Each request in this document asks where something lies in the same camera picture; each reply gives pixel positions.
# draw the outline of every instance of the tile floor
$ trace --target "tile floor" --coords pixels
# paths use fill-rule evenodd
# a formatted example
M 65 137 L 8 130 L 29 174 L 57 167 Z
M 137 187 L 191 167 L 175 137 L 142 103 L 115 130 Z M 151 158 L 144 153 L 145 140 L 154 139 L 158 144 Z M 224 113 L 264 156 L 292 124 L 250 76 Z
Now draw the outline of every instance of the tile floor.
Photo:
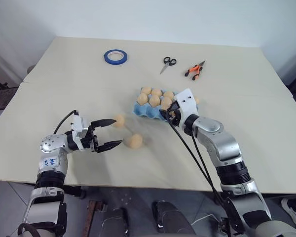
M 16 228 L 22 221 L 27 201 L 33 186 L 0 181 L 0 236 L 16 237 Z M 79 200 L 71 195 L 65 196 L 67 203 L 68 225 L 65 237 L 81 236 L 89 200 L 103 200 L 108 209 L 125 207 L 130 220 L 130 236 L 156 234 L 150 205 L 154 200 L 164 199 L 173 203 L 188 221 L 214 214 L 217 218 L 225 216 L 224 211 L 210 199 L 210 193 L 195 191 L 88 187 L 85 199 Z M 273 219 L 294 226 L 290 217 L 280 207 L 276 198 L 267 199 Z M 93 220 L 90 237 L 97 237 L 101 225 L 101 215 Z M 201 236 L 222 236 L 211 218 L 197 222 L 193 226 Z

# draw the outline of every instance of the table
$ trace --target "table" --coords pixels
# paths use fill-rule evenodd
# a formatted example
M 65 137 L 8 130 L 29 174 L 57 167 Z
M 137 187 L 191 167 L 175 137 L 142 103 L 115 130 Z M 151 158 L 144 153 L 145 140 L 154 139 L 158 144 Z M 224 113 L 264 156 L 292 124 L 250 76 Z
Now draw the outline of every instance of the table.
M 113 66 L 103 60 L 114 48 L 128 53 L 126 63 Z M 178 62 L 159 75 L 165 56 Z M 203 60 L 198 81 L 184 77 Z M 89 120 L 125 114 L 125 128 L 96 130 L 99 142 L 140 133 L 144 146 L 69 154 L 66 184 L 210 191 L 172 129 L 132 113 L 142 86 L 191 88 L 201 100 L 200 114 L 221 121 L 236 138 L 260 190 L 296 193 L 296 103 L 260 49 L 63 37 L 53 41 L 0 117 L 0 180 L 35 182 L 41 139 L 77 109 Z M 70 120 L 59 132 L 69 129 Z M 200 151 L 220 189 L 202 146 Z

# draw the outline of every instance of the scissors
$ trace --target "scissors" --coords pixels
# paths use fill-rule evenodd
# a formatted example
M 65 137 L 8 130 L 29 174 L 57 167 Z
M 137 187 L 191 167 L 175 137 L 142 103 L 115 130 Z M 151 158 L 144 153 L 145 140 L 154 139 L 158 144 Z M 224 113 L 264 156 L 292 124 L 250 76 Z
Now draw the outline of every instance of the scissors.
M 189 73 L 191 73 L 191 72 L 196 72 L 196 74 L 192 77 L 192 80 L 196 80 L 196 79 L 198 79 L 198 77 L 199 77 L 201 71 L 203 70 L 203 65 L 204 65 L 204 63 L 205 63 L 205 61 L 201 62 L 201 63 L 198 64 L 198 65 L 195 65 L 195 66 L 192 67 L 192 68 L 190 68 L 190 69 L 185 73 L 184 76 L 187 77 Z
M 170 57 L 165 57 L 163 59 L 164 62 L 164 67 L 162 68 L 161 73 L 163 73 L 163 71 L 168 67 L 168 66 L 173 66 L 177 63 L 177 60 L 175 58 L 171 59 Z

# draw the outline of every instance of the white wall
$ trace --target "white wall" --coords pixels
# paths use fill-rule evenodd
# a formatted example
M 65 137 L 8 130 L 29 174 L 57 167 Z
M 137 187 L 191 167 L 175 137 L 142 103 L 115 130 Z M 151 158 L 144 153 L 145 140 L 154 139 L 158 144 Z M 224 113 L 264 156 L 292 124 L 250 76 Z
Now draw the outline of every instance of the white wall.
M 55 35 L 261 47 L 296 76 L 296 0 L 0 0 L 0 66 L 16 83 Z

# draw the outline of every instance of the orange pruning shears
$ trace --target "orange pruning shears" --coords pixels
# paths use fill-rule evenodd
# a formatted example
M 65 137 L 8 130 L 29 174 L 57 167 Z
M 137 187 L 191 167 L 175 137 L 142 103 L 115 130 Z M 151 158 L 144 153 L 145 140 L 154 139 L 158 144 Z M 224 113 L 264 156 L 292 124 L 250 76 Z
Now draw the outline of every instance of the orange pruning shears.
M 195 65 L 193 68 L 190 68 L 184 76 L 188 76 L 189 73 L 191 72 L 195 72 L 196 71 L 196 74 L 192 77 L 192 80 L 196 80 L 198 79 L 199 77 L 199 74 L 201 73 L 201 70 L 203 69 L 203 65 L 204 65 L 205 61 L 201 62 L 200 64 L 198 65 Z

